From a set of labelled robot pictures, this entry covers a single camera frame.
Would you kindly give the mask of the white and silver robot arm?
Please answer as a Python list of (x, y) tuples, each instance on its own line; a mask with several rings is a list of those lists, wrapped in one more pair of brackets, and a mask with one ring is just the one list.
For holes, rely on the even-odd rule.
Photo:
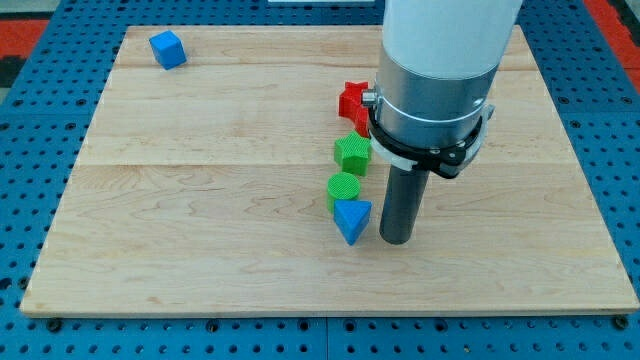
[(446, 148), (476, 127), (521, 0), (387, 0), (373, 138)]

